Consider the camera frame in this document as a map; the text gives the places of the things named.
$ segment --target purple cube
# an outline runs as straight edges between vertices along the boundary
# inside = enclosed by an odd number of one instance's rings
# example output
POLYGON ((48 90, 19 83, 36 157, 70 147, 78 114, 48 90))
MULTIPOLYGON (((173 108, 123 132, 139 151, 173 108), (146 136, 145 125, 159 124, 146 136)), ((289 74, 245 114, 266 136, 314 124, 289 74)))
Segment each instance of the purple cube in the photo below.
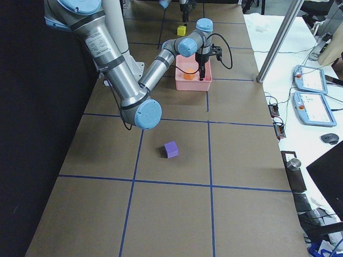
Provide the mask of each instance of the purple cube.
POLYGON ((168 159, 178 155, 177 145, 174 141, 165 143, 165 150, 168 159))

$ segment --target white desk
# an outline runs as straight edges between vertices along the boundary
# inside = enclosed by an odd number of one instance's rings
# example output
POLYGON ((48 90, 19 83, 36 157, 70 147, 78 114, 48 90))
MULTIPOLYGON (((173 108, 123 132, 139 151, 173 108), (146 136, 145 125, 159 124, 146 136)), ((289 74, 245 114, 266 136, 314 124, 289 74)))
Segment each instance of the white desk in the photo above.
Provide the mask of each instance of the white desk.
MULTIPOLYGON (((269 51, 283 21, 283 17, 260 16, 257 13, 253 13, 245 15, 244 18, 247 24, 251 45, 255 52, 256 63, 260 70, 267 53, 257 51, 269 51)), ((315 46, 315 44, 316 40, 303 19, 301 17, 296 17, 279 52, 298 52, 310 49, 315 46)), ((286 101, 293 81, 292 70, 295 65, 303 63, 308 53, 309 51, 300 52, 298 54, 279 53, 263 82, 264 91, 270 93, 279 102, 286 101)), ((307 61, 306 65, 320 67, 318 62, 307 61)), ((325 74, 335 78, 337 77, 331 66, 326 66, 323 69, 325 74)), ((328 88, 328 95, 343 100, 343 88, 330 85, 328 85, 328 88)), ((331 109, 342 108, 341 103, 328 97, 326 99, 331 109)), ((306 167, 333 147, 332 145, 323 143, 319 138, 321 135, 335 133, 339 136, 339 141, 343 139, 343 111, 336 111, 333 113, 337 121, 337 126, 335 127, 306 126, 301 124, 294 110, 292 100, 289 101, 288 106, 285 103, 280 104, 279 113, 284 121, 286 121, 287 117, 285 130, 287 138, 280 140, 280 150, 295 151, 298 159, 301 160, 301 171, 307 187, 306 195, 312 208, 321 207, 330 211, 330 213, 333 213, 333 210, 309 176, 306 167)))

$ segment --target metal pole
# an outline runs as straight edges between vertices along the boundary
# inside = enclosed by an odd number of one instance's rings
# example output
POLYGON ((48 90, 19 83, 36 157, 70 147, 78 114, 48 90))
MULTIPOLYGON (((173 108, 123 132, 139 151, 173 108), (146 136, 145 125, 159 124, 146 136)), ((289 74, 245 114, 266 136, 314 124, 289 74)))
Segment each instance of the metal pole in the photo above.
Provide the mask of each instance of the metal pole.
POLYGON ((273 61, 295 19, 297 16, 304 0, 293 0, 292 4, 290 5, 286 16, 281 24, 281 27, 274 39, 274 42, 268 52, 268 55, 266 57, 266 60, 263 63, 263 66, 257 76, 257 82, 263 83, 265 77, 267 76, 267 73, 270 69, 270 67, 273 64, 273 61))

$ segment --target pink bin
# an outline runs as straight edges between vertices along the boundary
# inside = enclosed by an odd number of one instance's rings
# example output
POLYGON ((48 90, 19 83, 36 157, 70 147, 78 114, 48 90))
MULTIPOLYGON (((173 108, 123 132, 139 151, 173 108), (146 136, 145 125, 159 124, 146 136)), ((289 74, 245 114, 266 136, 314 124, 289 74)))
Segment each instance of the pink bin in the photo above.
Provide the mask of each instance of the pink bin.
MULTIPOLYGON (((190 57, 183 57, 182 55, 176 56, 176 66, 185 71, 189 68, 198 69, 199 65, 195 61, 195 55, 190 57)), ((183 72, 175 69, 175 81, 177 90, 187 91, 208 91, 212 82, 211 65, 210 61, 205 64, 205 78, 203 81, 199 80, 199 72, 195 74, 193 80, 186 80, 183 78, 183 72)))

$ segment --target computer mouse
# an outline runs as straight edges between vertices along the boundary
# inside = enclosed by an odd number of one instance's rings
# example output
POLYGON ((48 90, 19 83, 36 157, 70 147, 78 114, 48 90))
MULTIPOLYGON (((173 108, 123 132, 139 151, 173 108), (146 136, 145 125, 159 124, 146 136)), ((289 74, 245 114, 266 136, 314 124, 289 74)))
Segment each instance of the computer mouse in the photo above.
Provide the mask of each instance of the computer mouse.
POLYGON ((335 145, 338 143, 339 137, 336 134, 333 133, 329 133, 329 134, 325 134, 322 135, 320 137, 320 139, 324 142, 324 143, 329 143, 331 145, 335 145))

